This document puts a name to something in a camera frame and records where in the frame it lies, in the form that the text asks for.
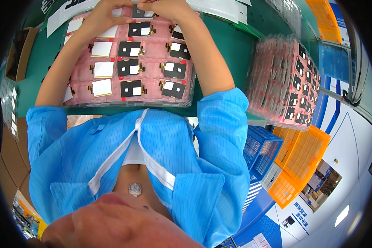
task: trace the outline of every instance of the brown cardboard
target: brown cardboard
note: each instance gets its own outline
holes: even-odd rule
[[[8,58],[7,58],[7,65],[5,67],[5,76],[15,82],[19,82],[25,79],[26,67],[28,65],[30,51],[32,50],[33,42],[35,41],[35,37],[38,32],[38,28],[35,28],[35,27],[27,27],[27,28],[24,28],[23,30],[29,30],[29,32],[26,36],[25,43],[22,48],[22,52],[20,53],[17,75],[14,76],[14,75],[8,74],[8,71],[10,70],[12,64],[14,63],[14,58],[13,58],[14,53],[15,53],[14,43],[11,44],[10,52],[8,53]]]
[[[22,195],[25,197],[25,199],[30,203],[30,205],[34,208],[35,206],[32,203],[32,200],[30,199],[30,194],[29,194],[29,179],[30,179],[30,174],[26,176],[25,180],[22,183],[22,186],[20,187],[19,191],[22,193]]]
[[[17,142],[7,127],[3,127],[3,141],[1,145],[1,156],[7,171],[10,173],[15,185],[20,188],[26,175],[29,173],[22,156],[19,152]]]
[[[26,124],[26,118],[17,118],[18,127],[18,139],[17,142],[20,155],[22,156],[23,162],[26,168],[30,172],[29,152],[28,152],[28,125]]]
[[[3,195],[7,205],[12,206],[14,201],[15,194],[17,193],[17,186],[12,180],[10,173],[7,171],[7,168],[4,165],[3,158],[0,156],[0,186],[3,191]]]

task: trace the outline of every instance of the white zipper trim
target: white zipper trim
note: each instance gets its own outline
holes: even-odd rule
[[[107,171],[109,171],[115,161],[117,161],[124,153],[124,151],[128,148],[134,132],[136,130],[140,130],[140,123],[142,123],[142,120],[145,117],[147,111],[148,109],[145,109],[143,111],[142,117],[136,119],[134,130],[132,130],[132,132],[125,138],[125,140],[109,155],[109,157],[107,157],[107,159],[101,164],[101,166],[99,166],[99,169],[98,171],[96,171],[95,176],[88,182],[89,188],[93,195],[96,195],[101,186],[101,178]]]
[[[146,152],[140,142],[140,132],[138,132],[138,142],[142,149],[143,155],[146,161],[146,168],[153,174],[165,187],[170,190],[174,190],[175,176],[169,173],[163,166],[157,163],[150,155]]]
[[[98,171],[95,173],[95,176],[88,182],[89,188],[93,195],[95,195],[100,187],[101,184],[101,178],[104,176],[104,174],[109,171],[109,169],[112,167],[114,162],[116,162],[121,155],[124,153],[124,151],[128,148],[131,138],[135,131],[138,131],[138,143],[139,146],[143,152],[145,162],[146,162],[146,168],[149,170],[151,174],[153,174],[165,187],[169,188],[170,190],[174,190],[174,183],[175,183],[175,176],[169,173],[163,166],[161,166],[159,163],[157,163],[150,155],[146,152],[146,150],[143,148],[141,142],[140,142],[140,130],[141,130],[141,123],[146,116],[146,113],[149,109],[145,109],[143,111],[142,116],[135,121],[135,128],[134,130],[127,136],[127,138],[119,145],[119,147],[116,148],[112,152],[112,154],[109,155],[109,157],[102,163],[102,165],[99,167]]]

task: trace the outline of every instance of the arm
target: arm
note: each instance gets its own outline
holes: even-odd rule
[[[207,27],[186,0],[140,0],[138,8],[152,10],[179,25],[204,96],[234,88],[233,77]]]
[[[69,77],[84,45],[115,25],[132,22],[129,17],[112,17],[111,11],[114,7],[133,4],[130,0],[102,0],[95,6],[58,54],[40,87],[35,106],[62,105]]]

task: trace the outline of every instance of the blue storage bin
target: blue storage bin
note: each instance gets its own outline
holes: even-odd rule
[[[252,182],[261,181],[283,145],[283,140],[261,126],[248,126],[243,155]]]

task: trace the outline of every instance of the clear plastic box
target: clear plastic box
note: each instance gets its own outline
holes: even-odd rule
[[[81,17],[87,17],[89,12],[79,14],[73,17],[73,20]],[[132,17],[132,8],[123,7],[121,16]],[[148,36],[129,37],[130,25],[141,22],[150,22],[151,33]],[[170,20],[154,15],[151,19],[134,19],[133,23],[119,25],[114,38],[94,38],[91,39],[83,48],[81,56],[76,62],[71,74],[69,84],[72,98],[64,103],[65,107],[103,107],[103,106],[154,106],[154,107],[189,107],[192,104],[194,84],[196,80],[196,71],[192,59],[170,56],[173,42],[185,44],[184,40],[173,38],[175,24]],[[71,33],[64,35],[65,40],[69,40]],[[112,42],[109,57],[91,57],[91,45],[94,42]],[[138,57],[125,57],[119,55],[120,42],[140,42],[140,53]],[[119,76],[117,65],[120,61],[138,59],[142,63],[139,67],[139,74]],[[111,79],[112,94],[94,97],[93,88],[90,89],[93,82],[107,78],[94,78],[91,70],[96,62],[114,62],[113,77]],[[164,66],[166,62],[179,63],[186,65],[184,78],[164,77]],[[140,96],[124,96],[121,82],[139,81],[142,82],[142,92]],[[174,92],[177,97],[163,95],[163,82],[174,82]],[[182,97],[179,97],[179,91],[184,90]]]

